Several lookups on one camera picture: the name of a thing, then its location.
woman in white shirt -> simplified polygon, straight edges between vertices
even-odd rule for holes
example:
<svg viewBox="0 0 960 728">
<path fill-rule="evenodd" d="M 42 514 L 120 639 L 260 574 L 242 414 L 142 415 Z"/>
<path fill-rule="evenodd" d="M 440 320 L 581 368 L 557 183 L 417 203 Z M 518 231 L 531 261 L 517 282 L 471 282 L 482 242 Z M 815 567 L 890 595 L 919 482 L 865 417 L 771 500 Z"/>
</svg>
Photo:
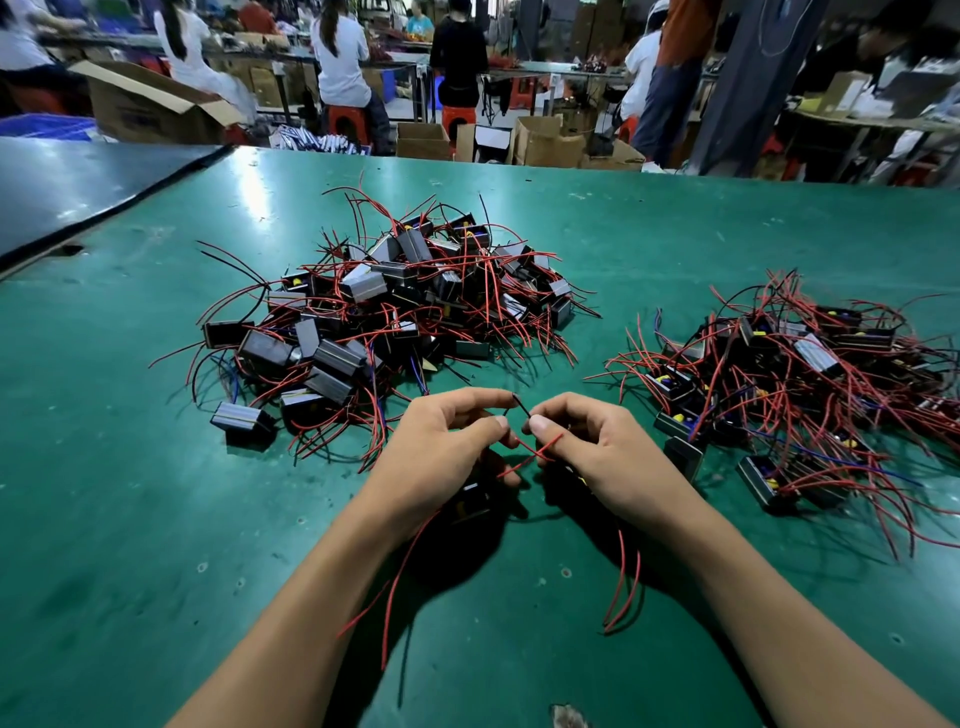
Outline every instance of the woman in white shirt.
<svg viewBox="0 0 960 728">
<path fill-rule="evenodd" d="M 313 52 L 320 64 L 318 84 L 324 102 L 324 126 L 329 126 L 327 107 L 363 109 L 373 137 L 373 153 L 387 154 L 390 118 L 383 99 L 373 93 L 360 73 L 360 61 L 370 58 L 370 48 L 363 26 L 348 12 L 347 0 L 326 0 L 320 17 L 310 26 Z"/>
<path fill-rule="evenodd" d="M 639 117 L 647 105 L 647 91 L 660 52 L 661 28 L 669 7 L 670 0 L 658 0 L 654 4 L 647 16 L 646 35 L 636 42 L 627 56 L 627 72 L 634 76 L 634 82 L 620 103 L 620 116 L 624 119 Z"/>
<path fill-rule="evenodd" d="M 73 99 L 64 98 L 71 112 L 76 106 L 77 111 L 89 113 L 86 79 L 50 58 L 36 41 L 37 28 L 69 33 L 85 26 L 83 20 L 51 15 L 31 0 L 0 0 L 0 79 L 11 86 L 73 95 Z"/>
<path fill-rule="evenodd" d="M 163 0 L 163 10 L 154 13 L 154 24 L 174 81 L 217 94 L 236 107 L 247 124 L 256 120 L 256 99 L 240 79 L 214 71 L 204 61 L 203 41 L 210 37 L 210 29 L 195 12 L 181 0 Z"/>
</svg>

teal shirt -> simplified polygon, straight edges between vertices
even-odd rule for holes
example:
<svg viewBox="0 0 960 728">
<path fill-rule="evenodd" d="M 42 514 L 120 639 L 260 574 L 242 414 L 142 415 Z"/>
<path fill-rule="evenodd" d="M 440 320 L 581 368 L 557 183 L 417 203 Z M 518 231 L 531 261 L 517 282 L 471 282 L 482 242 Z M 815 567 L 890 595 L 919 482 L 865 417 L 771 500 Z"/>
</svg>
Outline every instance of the teal shirt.
<svg viewBox="0 0 960 728">
<path fill-rule="evenodd" d="M 433 21 L 426 15 L 407 18 L 407 33 L 411 36 L 426 36 L 433 30 Z"/>
</svg>

left hand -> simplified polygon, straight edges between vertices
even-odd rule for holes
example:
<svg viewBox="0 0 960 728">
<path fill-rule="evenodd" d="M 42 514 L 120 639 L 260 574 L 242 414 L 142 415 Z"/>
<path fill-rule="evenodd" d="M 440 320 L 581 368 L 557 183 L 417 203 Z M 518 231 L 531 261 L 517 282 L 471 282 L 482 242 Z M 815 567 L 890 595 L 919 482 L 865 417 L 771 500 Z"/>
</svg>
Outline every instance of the left hand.
<svg viewBox="0 0 960 728">
<path fill-rule="evenodd" d="M 512 449 L 517 439 L 507 418 L 487 408 L 514 406 L 513 394 L 505 389 L 476 387 L 413 400 L 359 497 L 383 509 L 399 541 L 409 538 L 464 485 L 481 456 L 497 472 L 505 469 L 502 458 L 487 448 L 501 442 Z M 510 473 L 504 482 L 517 486 L 520 478 Z"/>
</svg>

fingernail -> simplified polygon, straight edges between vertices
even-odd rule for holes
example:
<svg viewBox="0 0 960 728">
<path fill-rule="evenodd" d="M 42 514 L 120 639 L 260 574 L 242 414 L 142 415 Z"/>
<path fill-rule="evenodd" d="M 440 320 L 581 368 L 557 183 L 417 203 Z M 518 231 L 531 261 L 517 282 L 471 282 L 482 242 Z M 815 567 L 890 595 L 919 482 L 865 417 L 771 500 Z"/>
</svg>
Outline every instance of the fingernail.
<svg viewBox="0 0 960 728">
<path fill-rule="evenodd" d="M 550 426 L 550 421 L 542 415 L 534 415 L 530 418 L 530 431 L 535 435 L 542 435 Z"/>
</svg>

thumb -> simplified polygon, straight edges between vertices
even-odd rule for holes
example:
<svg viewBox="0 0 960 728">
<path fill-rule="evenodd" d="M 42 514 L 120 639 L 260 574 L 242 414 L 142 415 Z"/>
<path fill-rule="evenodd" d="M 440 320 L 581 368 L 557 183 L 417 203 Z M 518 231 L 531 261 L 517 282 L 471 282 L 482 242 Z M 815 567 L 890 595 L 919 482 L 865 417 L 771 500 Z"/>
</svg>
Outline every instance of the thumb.
<svg viewBox="0 0 960 728">
<path fill-rule="evenodd" d="M 537 440 L 543 445 L 553 442 L 558 437 L 560 438 L 550 446 L 548 452 L 559 455 L 579 471 L 586 465 L 594 447 L 592 443 L 581 440 L 568 429 L 560 427 L 553 420 L 547 420 L 542 415 L 531 417 L 529 426 L 530 431 L 536 435 Z"/>
<path fill-rule="evenodd" d="M 507 423 L 507 418 L 503 415 L 496 415 L 495 417 L 481 417 L 472 425 L 460 430 L 458 437 L 466 440 L 467 447 L 479 454 L 483 451 L 483 448 L 488 448 L 509 431 L 510 425 Z"/>
</svg>

